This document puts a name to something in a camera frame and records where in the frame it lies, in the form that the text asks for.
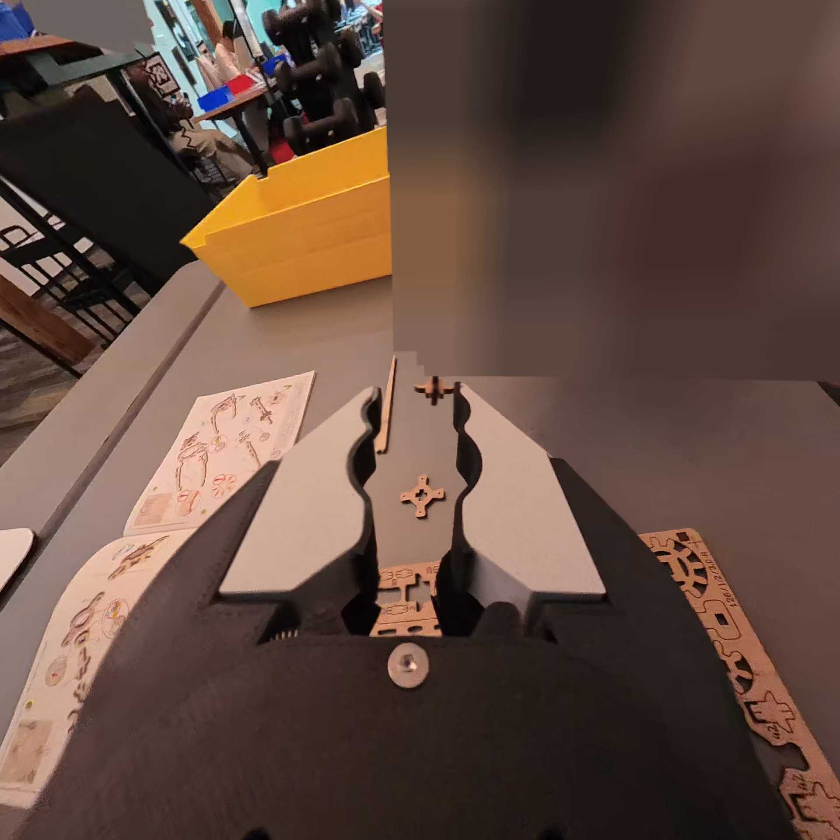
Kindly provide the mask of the thin wooden stick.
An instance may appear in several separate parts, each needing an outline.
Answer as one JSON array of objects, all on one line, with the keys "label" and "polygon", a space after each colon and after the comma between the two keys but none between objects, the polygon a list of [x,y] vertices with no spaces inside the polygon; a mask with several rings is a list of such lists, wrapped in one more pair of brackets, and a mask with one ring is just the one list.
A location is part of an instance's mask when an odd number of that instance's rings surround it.
[{"label": "thin wooden stick", "polygon": [[396,380],[397,357],[394,354],[392,357],[391,367],[389,371],[388,381],[383,395],[383,403],[381,410],[381,426],[378,435],[374,440],[374,451],[378,455],[383,455],[387,451],[390,437],[393,396]]}]

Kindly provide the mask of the illustrated instruction booklet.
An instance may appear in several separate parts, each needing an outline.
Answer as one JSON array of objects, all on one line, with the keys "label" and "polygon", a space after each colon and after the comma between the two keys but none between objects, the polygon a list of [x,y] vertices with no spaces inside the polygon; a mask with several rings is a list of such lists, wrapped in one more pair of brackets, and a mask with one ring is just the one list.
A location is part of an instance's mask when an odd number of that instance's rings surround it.
[{"label": "illustrated instruction booklet", "polygon": [[2,742],[2,805],[35,803],[137,601],[226,499],[297,442],[316,376],[310,371],[196,399],[122,537],[80,567],[51,613]]}]

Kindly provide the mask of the wooden laser-cut parts sheet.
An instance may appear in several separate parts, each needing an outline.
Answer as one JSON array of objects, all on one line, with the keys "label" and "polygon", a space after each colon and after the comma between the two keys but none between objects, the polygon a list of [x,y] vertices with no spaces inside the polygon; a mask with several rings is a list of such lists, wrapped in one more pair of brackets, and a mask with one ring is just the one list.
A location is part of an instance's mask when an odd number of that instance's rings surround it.
[{"label": "wooden laser-cut parts sheet", "polygon": [[697,531],[634,534],[611,513],[581,520],[589,595],[532,591],[479,571],[457,525],[437,561],[379,572],[370,632],[427,648],[444,677],[498,665],[457,701],[500,711],[510,769],[563,752],[528,801],[532,828],[567,838],[838,838],[838,779]]}]

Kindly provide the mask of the black metal chair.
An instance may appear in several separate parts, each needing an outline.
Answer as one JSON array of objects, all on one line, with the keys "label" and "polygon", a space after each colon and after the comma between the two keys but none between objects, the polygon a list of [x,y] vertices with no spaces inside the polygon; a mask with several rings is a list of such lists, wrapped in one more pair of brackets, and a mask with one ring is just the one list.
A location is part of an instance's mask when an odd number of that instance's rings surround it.
[{"label": "black metal chair", "polygon": [[54,305],[101,347],[108,347],[150,299],[134,267],[97,245],[78,227],[1,181],[1,257],[35,285],[37,300]]}]

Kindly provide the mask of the black dumbbell rack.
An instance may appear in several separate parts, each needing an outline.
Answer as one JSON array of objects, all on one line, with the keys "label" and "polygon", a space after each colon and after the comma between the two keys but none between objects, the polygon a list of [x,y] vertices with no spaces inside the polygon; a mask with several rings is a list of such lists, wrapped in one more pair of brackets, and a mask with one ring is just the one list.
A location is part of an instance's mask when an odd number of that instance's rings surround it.
[{"label": "black dumbbell rack", "polygon": [[273,71],[276,88],[302,110],[282,126],[298,158],[380,127],[385,85],[373,71],[358,81],[362,44],[354,29],[337,29],[342,7],[338,1],[297,2],[262,14],[269,40],[288,54]]}]

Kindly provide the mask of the yellow plastic bin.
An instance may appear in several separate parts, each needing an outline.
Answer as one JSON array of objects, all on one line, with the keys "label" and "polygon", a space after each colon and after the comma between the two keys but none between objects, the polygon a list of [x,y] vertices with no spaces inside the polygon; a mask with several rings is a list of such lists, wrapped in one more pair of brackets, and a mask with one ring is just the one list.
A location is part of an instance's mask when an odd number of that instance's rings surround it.
[{"label": "yellow plastic bin", "polygon": [[247,308],[390,276],[386,127],[249,176],[181,243]]}]

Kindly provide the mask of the black and white printed tag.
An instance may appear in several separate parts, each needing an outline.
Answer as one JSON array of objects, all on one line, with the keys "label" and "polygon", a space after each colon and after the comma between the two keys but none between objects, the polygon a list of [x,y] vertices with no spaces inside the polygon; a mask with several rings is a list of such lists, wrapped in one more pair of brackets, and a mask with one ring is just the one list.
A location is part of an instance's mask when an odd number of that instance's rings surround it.
[{"label": "black and white printed tag", "polygon": [[162,98],[178,93],[179,85],[160,53],[155,52],[145,58],[143,66],[149,76],[150,85]]}]

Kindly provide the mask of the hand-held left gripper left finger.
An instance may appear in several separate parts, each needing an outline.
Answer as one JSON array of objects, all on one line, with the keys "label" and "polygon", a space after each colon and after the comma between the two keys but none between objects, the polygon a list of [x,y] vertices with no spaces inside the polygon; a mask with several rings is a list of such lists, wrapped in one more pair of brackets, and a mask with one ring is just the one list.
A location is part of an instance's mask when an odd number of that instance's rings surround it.
[{"label": "hand-held left gripper left finger", "polygon": [[363,389],[282,456],[218,593],[349,601],[377,582],[365,484],[376,468],[382,390]]}]

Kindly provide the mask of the white flat object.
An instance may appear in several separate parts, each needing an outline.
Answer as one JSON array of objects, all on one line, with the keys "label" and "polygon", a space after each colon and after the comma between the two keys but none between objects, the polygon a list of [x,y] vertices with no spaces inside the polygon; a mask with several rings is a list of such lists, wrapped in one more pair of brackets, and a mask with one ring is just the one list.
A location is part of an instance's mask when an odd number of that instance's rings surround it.
[{"label": "white flat object", "polygon": [[1,591],[6,589],[35,546],[36,535],[30,528],[2,528]]}]

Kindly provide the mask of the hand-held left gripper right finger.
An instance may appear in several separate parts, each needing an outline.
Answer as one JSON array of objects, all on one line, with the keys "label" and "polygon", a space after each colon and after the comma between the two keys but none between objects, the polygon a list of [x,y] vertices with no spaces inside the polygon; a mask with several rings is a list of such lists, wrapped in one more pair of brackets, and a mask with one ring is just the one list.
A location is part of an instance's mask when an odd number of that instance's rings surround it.
[{"label": "hand-held left gripper right finger", "polygon": [[455,588],[478,603],[600,602],[606,586],[548,452],[465,383],[454,392]]}]

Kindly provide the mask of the black leaning panel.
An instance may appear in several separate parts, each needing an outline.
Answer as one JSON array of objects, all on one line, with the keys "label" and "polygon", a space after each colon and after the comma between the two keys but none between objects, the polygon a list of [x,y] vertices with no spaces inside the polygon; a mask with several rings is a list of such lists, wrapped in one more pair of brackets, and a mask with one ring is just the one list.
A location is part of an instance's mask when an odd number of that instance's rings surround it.
[{"label": "black leaning panel", "polygon": [[131,265],[151,297],[195,260],[182,239],[214,207],[118,103],[96,94],[2,121],[1,172]]}]

